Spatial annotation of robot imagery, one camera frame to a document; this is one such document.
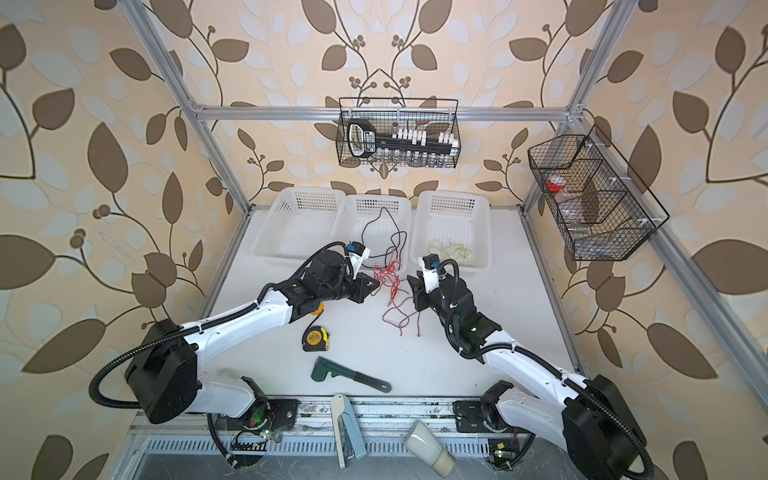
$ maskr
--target empty white basket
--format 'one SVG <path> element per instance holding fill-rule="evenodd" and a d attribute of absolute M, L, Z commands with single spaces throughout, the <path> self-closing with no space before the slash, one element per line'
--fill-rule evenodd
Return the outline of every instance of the empty white basket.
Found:
<path fill-rule="evenodd" d="M 344 192 L 331 188 L 281 190 L 253 242 L 253 254 L 268 260 L 303 262 L 331 243 L 343 201 Z"/>
<path fill-rule="evenodd" d="M 445 253 L 462 272 L 487 269 L 491 264 L 491 204 L 479 195 L 426 191 L 419 195 L 413 227 L 411 259 Z"/>
<path fill-rule="evenodd" d="M 344 243 L 350 241 L 361 241 L 360 235 L 366 224 L 376 219 L 381 213 L 381 217 L 372 222 L 366 228 L 365 241 L 366 247 L 371 250 L 371 256 L 383 255 L 387 249 L 392 247 L 392 235 L 398 230 L 407 233 L 400 235 L 400 268 L 396 272 L 404 271 L 408 259 L 408 245 L 411 243 L 411 202 L 407 198 L 390 197 L 388 195 L 348 195 L 341 208 L 341 213 L 336 219 L 336 225 L 333 228 L 332 238 Z M 398 237 L 394 237 L 395 244 L 398 243 Z M 363 270 L 371 270 L 368 267 L 378 264 L 381 267 L 386 266 L 385 257 L 377 257 L 366 260 L 363 264 Z"/>

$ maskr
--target black wire mesh basket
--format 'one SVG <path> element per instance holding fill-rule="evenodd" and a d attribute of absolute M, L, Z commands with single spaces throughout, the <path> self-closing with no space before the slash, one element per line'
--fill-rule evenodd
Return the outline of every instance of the black wire mesh basket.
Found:
<path fill-rule="evenodd" d="M 605 138 L 593 127 L 587 135 L 560 135 L 528 149 L 531 172 L 574 260 L 626 260 L 669 219 L 621 152 L 626 171 L 606 161 Z M 648 211 L 633 190 L 659 208 Z"/>
<path fill-rule="evenodd" d="M 455 168 L 457 109 L 458 100 L 444 98 L 340 98 L 339 164 Z"/>

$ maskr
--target white table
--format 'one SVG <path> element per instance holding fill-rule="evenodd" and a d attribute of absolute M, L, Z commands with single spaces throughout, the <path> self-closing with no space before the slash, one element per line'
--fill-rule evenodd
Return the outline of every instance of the white table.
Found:
<path fill-rule="evenodd" d="M 265 217 L 265 210 L 253 214 L 213 314 L 253 301 L 266 282 L 285 280 L 296 269 L 296 265 L 265 262 L 251 253 Z M 491 225 L 493 265 L 482 274 L 462 272 L 475 305 L 520 344 L 570 370 L 571 360 L 518 211 L 492 210 Z M 413 262 L 409 262 L 408 273 L 415 275 Z M 404 275 L 401 285 L 410 291 Z M 399 299 L 405 297 L 404 293 L 398 295 Z M 363 304 L 349 300 L 325 302 L 325 313 L 316 325 L 329 332 L 327 352 L 302 350 L 302 333 L 314 318 L 308 316 L 229 349 L 205 369 L 249 376 L 267 395 L 281 396 L 385 395 L 341 376 L 314 382 L 310 373 L 318 355 L 391 383 L 389 396 L 480 396 L 498 380 L 515 382 L 477 360 L 461 358 L 448 344 L 431 310 L 422 312 L 421 336 L 416 335 L 415 316 L 400 336 L 397 328 L 382 321 L 388 299 L 389 290 L 383 290 Z M 411 313 L 412 302 L 407 301 L 402 309 Z M 399 318 L 395 313 L 387 318 Z"/>

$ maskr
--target perforated basket wall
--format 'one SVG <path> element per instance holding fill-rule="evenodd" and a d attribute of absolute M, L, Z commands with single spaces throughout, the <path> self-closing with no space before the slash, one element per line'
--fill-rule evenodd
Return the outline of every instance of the perforated basket wall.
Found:
<path fill-rule="evenodd" d="M 406 271 L 408 246 L 411 235 L 411 202 L 407 198 L 388 195 L 349 195 L 344 198 L 341 214 L 336 219 L 332 238 L 344 243 L 352 240 L 362 241 L 371 250 L 371 258 L 363 263 L 364 270 L 371 270 L 373 265 L 386 266 L 392 255 L 381 257 L 392 249 L 392 241 L 398 244 L 400 267 L 396 271 Z"/>
<path fill-rule="evenodd" d="M 280 191 L 253 243 L 253 254 L 300 263 L 331 242 L 344 192 L 291 187 Z"/>
<path fill-rule="evenodd" d="M 419 195 L 411 242 L 416 265 L 427 253 L 452 258 L 462 272 L 491 264 L 491 205 L 479 195 L 426 191 Z"/>
<path fill-rule="evenodd" d="M 599 144 L 592 133 L 561 135 L 528 149 L 529 164 L 574 260 L 626 260 L 669 215 L 645 210 L 625 182 L 658 199 L 631 167 L 618 174 Z M 553 191 L 562 184 L 570 198 Z"/>
<path fill-rule="evenodd" d="M 457 109 L 457 100 L 444 98 L 340 98 L 339 127 L 336 132 L 339 164 L 343 167 L 357 167 L 367 163 L 377 170 L 391 170 L 398 166 L 455 168 L 462 149 L 456 120 Z M 428 146 L 422 147 L 415 142 L 403 148 L 381 146 L 370 157 L 358 158 L 352 155 L 349 147 L 347 131 L 350 120 L 370 122 L 376 129 L 377 137 L 392 138 L 393 132 L 397 135 L 398 129 L 405 129 L 425 131 L 429 142 L 439 142 L 440 134 L 444 134 L 445 138 L 452 135 L 457 144 L 449 149 L 450 154 L 443 155 L 432 156 Z"/>

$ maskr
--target stapler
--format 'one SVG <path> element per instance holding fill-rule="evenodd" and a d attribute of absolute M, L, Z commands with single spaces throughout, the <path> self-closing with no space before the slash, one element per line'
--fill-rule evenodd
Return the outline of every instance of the stapler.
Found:
<path fill-rule="evenodd" d="M 355 412 L 352 410 L 352 403 L 345 395 L 334 395 L 331 398 L 331 419 L 333 421 L 333 435 L 336 437 L 336 454 L 339 456 L 339 467 L 345 468 L 346 460 L 353 456 L 358 460 L 368 456 L 366 444 L 360 433 L 360 425 L 358 425 Z"/>

